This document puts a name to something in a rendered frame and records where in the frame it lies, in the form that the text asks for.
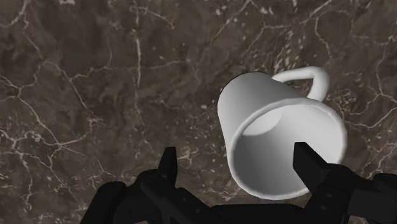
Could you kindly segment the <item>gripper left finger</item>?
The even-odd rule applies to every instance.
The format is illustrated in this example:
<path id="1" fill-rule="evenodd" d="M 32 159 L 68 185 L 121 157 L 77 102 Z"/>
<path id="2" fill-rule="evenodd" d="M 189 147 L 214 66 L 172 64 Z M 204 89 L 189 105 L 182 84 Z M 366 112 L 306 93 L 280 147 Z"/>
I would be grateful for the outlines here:
<path id="1" fill-rule="evenodd" d="M 176 188 L 175 147 L 166 147 L 156 169 L 141 172 L 127 186 L 121 181 L 96 191 L 80 224 L 214 224 L 214 213 L 184 188 Z"/>

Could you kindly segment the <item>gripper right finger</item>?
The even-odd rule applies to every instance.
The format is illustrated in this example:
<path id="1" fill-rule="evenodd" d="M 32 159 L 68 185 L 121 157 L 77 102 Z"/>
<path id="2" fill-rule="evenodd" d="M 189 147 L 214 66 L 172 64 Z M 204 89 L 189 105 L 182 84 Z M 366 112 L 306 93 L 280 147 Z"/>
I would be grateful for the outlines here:
<path id="1" fill-rule="evenodd" d="M 305 142 L 294 144 L 293 169 L 312 194 L 298 224 L 347 224 L 350 216 L 369 224 L 397 224 L 397 174 L 362 178 L 326 162 Z"/>

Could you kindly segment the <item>white mug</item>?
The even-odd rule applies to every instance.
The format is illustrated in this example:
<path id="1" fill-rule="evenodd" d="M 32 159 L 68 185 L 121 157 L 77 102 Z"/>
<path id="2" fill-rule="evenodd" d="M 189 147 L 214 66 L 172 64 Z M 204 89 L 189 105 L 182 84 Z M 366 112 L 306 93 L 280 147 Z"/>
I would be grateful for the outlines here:
<path id="1" fill-rule="evenodd" d="M 341 163 L 347 131 L 323 103 L 329 84 L 324 69 L 310 66 L 273 76 L 240 74 L 224 86 L 218 118 L 230 173 L 244 191 L 268 200 L 308 193 L 293 170 L 295 142 L 306 142 L 328 163 Z"/>

